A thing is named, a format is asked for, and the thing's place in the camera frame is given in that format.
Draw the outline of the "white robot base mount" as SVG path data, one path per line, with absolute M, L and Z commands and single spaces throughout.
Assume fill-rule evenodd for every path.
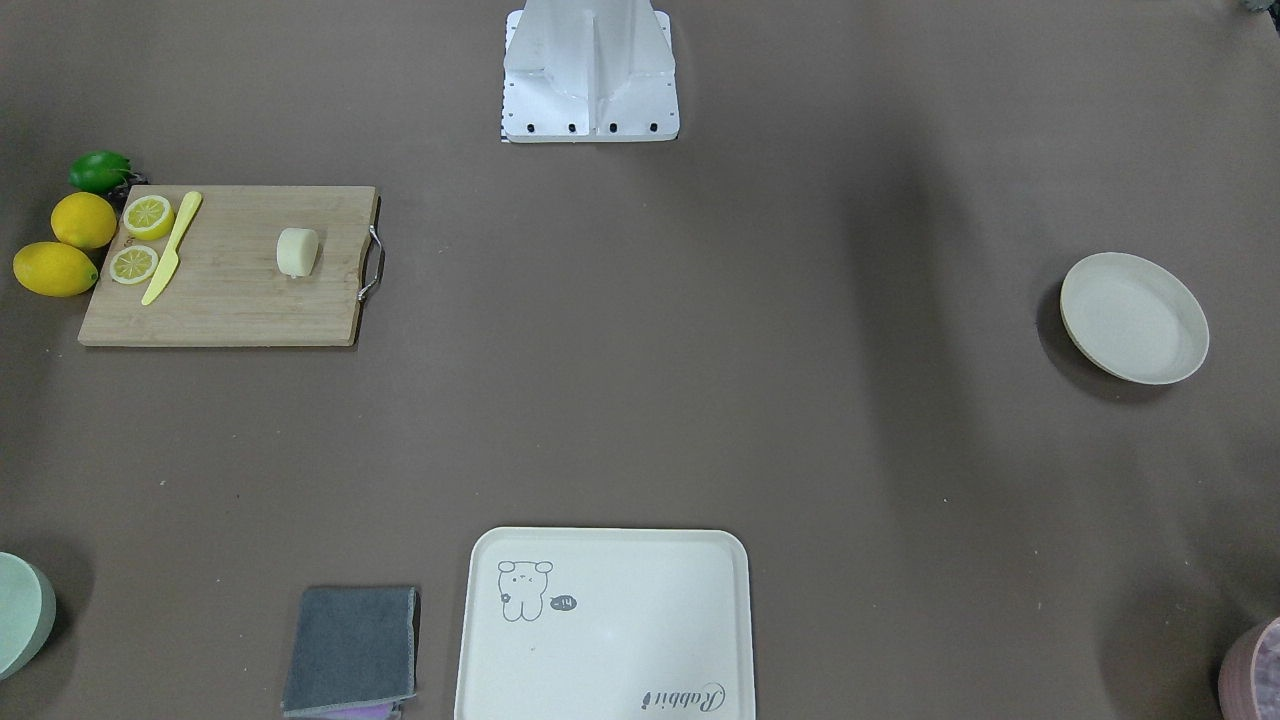
M 506 17 L 500 140 L 678 137 L 671 18 L 649 1 L 527 1 Z

